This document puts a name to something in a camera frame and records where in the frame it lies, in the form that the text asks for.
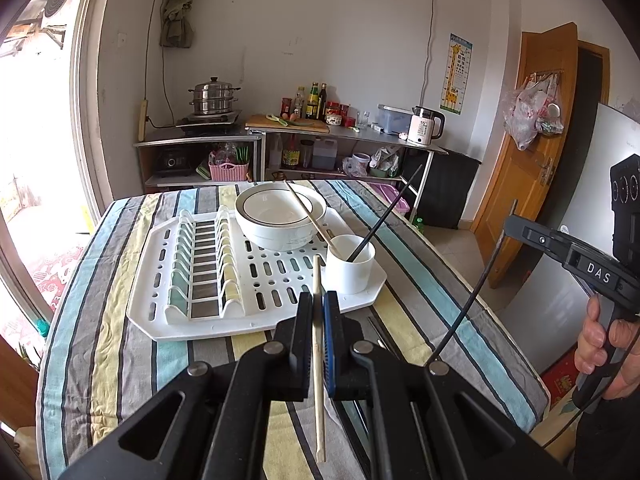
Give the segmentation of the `wooden chopstick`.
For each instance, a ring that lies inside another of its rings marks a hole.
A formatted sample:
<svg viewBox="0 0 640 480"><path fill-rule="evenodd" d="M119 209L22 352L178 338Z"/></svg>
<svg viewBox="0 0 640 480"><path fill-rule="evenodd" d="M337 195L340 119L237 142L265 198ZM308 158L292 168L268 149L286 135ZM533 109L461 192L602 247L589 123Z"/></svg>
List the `wooden chopstick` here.
<svg viewBox="0 0 640 480"><path fill-rule="evenodd" d="M326 421L323 393L323 330L320 257L312 260L312 374L314 374L314 424L316 425L316 461L326 461Z"/></svg>
<svg viewBox="0 0 640 480"><path fill-rule="evenodd" d="M332 238L329 237L328 233L322 229L322 226L320 226L320 224L316 221L316 219L314 218L314 216L312 215L312 210L308 209L305 205L305 203L302 201L302 199L298 196L298 194L295 191L295 188L293 188L293 185L290 183L290 181L288 180L284 180L283 181L284 184L286 185L286 187L290 190L290 192L292 193L292 195L294 196L296 202L299 204L299 206L302 207L304 213L306 214L308 220L310 221L310 223L312 224L312 226L316 229L316 231L318 232L318 234L323 238L323 240L326 242L326 244L328 245L328 247L332 250L332 252L334 252L334 254L337 257L341 257L342 254L338 251L338 248L335 246L335 244L332 242Z"/></svg>

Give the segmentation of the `white utensil holder cup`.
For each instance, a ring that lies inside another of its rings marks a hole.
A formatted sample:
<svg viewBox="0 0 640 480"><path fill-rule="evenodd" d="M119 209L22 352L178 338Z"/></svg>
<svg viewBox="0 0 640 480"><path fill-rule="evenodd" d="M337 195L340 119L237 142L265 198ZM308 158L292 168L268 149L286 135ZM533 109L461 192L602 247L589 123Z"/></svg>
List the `white utensil holder cup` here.
<svg viewBox="0 0 640 480"><path fill-rule="evenodd" d="M354 234L334 237L332 246L328 247L322 278L326 290L343 295L355 295L366 290L373 269L375 248L368 243L354 260L349 260L362 242L363 238Z"/></svg>

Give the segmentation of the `wooden door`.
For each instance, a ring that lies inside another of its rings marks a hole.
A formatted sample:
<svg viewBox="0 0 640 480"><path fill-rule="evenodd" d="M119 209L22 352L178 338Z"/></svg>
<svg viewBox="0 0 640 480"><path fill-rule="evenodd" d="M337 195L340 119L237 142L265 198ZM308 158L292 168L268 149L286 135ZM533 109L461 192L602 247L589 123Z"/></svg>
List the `wooden door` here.
<svg viewBox="0 0 640 480"><path fill-rule="evenodd" d="M506 134L488 187L472 222L480 254L487 261L511 208L535 220L551 209L549 191L562 183L564 169L578 162L587 147L594 114L610 96L610 50L578 38L578 26L568 22L545 32L523 32L515 89L555 76L556 101L563 131L539 133L521 151Z"/></svg>

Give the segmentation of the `white ceramic bowl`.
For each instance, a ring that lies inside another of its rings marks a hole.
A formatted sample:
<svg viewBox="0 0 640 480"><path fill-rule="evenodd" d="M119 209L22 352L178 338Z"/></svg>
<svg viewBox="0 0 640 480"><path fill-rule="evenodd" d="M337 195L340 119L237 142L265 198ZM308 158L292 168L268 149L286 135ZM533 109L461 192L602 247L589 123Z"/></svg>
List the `white ceramic bowl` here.
<svg viewBox="0 0 640 480"><path fill-rule="evenodd" d="M313 188L267 182L251 186L235 199L235 221L253 244L272 252L303 248L317 234L326 215L326 200Z"/></svg>

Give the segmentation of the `green bottle on floor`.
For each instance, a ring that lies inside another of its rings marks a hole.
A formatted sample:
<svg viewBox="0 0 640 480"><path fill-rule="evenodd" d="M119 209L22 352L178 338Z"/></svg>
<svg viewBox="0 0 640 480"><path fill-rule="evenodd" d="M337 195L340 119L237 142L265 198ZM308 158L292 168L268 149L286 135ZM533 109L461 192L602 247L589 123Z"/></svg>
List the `green bottle on floor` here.
<svg viewBox="0 0 640 480"><path fill-rule="evenodd" d="M423 223L423 219L422 218L415 218L413 225L416 227L416 229L420 232L420 233L424 233L424 223Z"/></svg>

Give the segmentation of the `plastic bags on door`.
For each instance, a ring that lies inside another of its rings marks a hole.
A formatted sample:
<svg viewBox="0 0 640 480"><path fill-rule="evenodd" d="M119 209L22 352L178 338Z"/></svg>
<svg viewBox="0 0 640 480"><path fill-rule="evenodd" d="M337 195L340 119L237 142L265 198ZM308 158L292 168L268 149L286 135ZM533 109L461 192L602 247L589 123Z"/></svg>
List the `plastic bags on door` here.
<svg viewBox="0 0 640 480"><path fill-rule="evenodd" d="M561 115L560 73L531 73L504 102L504 130L522 152L538 136L559 136L564 130Z"/></svg>

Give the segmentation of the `pink plastic basket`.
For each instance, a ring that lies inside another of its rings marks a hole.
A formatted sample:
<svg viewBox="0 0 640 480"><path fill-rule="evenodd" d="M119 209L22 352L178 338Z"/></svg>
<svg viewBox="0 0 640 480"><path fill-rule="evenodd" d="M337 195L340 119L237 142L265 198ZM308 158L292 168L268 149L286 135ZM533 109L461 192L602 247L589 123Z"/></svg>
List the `pink plastic basket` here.
<svg viewBox="0 0 640 480"><path fill-rule="evenodd" d="M222 164L209 165L210 180L214 182L241 182L245 181L248 174L248 164L232 164L223 162Z"/></svg>

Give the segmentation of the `striped tablecloth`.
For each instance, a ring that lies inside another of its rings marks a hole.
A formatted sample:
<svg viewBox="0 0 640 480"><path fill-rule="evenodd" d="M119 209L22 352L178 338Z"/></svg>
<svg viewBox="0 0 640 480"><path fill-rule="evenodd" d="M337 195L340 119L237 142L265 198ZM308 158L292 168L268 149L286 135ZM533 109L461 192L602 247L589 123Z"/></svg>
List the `striped tablecloth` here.
<svg viewBox="0 0 640 480"><path fill-rule="evenodd" d="M364 235L385 207L369 185L319 181L317 191ZM128 297L149 232L181 211L232 207L239 185L213 185L116 200L108 207L56 310L40 365L37 450L44 478L65 468L194 361L239 359L263 333L155 342L127 318ZM404 218L390 214L374 234L387 275L375 304L355 312L368 337L381 322L404 358L423 364L447 330L442 359L523 430L541 421L549 393L483 300L468 305L471 283ZM458 320L465 309L468 317Z"/></svg>

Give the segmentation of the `wooden cutting board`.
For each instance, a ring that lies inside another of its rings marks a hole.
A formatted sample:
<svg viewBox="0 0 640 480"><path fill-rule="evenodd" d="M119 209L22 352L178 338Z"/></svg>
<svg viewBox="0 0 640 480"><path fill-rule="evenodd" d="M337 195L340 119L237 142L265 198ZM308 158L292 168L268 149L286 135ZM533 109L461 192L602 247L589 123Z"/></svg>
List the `wooden cutting board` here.
<svg viewBox="0 0 640 480"><path fill-rule="evenodd" d="M330 128L324 122L315 119L291 120L283 119L273 114L253 115L245 122L245 128L266 131L268 129L284 129L285 131L300 131L311 134L328 134Z"/></svg>

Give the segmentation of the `dark sauce bottle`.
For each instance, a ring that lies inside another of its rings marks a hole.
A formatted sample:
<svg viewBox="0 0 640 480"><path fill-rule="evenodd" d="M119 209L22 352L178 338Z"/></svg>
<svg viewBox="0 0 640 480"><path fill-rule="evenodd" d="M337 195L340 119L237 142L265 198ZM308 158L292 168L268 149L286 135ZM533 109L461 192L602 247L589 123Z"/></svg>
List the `dark sauce bottle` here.
<svg viewBox="0 0 640 480"><path fill-rule="evenodd" d="M326 83L322 82L318 95L318 108L317 108L317 119L320 122L324 122L326 120L326 100L328 99L328 95L326 94Z"/></svg>

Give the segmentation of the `green label sauce bottle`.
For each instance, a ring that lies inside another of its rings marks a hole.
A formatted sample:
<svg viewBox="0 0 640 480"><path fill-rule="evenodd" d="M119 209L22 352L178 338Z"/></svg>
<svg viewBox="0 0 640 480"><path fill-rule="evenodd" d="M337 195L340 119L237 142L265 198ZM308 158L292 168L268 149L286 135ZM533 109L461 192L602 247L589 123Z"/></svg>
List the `green label sauce bottle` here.
<svg viewBox="0 0 640 480"><path fill-rule="evenodd" d="M306 117L308 119L316 119L318 114L318 103L319 103L319 84L317 81L314 81L311 84L307 104L306 104Z"/></svg>

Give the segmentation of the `stainless steel steamer pot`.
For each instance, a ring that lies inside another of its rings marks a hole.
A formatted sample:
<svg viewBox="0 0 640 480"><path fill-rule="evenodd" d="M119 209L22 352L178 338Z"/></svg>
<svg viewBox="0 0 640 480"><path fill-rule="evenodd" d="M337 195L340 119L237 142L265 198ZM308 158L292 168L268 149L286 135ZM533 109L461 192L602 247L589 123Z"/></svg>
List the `stainless steel steamer pot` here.
<svg viewBox="0 0 640 480"><path fill-rule="evenodd" d="M231 113L236 101L235 93L240 90L240 87L220 81L217 77L210 77L209 81L196 84L189 90L193 114L212 116Z"/></svg>

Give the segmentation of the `white power strip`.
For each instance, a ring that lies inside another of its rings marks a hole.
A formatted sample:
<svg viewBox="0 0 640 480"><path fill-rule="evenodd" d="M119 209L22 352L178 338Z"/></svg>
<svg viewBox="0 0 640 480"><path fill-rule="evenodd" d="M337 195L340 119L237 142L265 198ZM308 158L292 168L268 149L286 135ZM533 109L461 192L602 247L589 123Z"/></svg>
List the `white power strip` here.
<svg viewBox="0 0 640 480"><path fill-rule="evenodd" d="M147 99L142 99L139 107L139 118L138 118L138 133L137 140L139 142L143 142L145 140L145 125L146 120L148 119L148 105L149 101Z"/></svg>

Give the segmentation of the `giraffe height chart poster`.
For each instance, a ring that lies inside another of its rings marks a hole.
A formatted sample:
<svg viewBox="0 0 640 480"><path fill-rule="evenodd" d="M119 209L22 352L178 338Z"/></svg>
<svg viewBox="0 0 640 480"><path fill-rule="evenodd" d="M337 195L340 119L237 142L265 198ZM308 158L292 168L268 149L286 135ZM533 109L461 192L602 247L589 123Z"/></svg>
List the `giraffe height chart poster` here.
<svg viewBox="0 0 640 480"><path fill-rule="evenodd" d="M440 96L440 108L446 112L457 115L462 113L472 51L473 45L469 41L455 34L450 35L447 65Z"/></svg>

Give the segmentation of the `hanging green cloth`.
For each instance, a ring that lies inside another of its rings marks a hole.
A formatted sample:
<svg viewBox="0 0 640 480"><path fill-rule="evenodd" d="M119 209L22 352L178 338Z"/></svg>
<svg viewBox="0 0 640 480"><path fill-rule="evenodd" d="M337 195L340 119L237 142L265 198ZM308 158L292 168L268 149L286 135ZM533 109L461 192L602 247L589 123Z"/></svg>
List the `hanging green cloth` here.
<svg viewBox="0 0 640 480"><path fill-rule="evenodd" d="M164 48L189 49L194 31L189 22L193 0L163 0L160 45Z"/></svg>

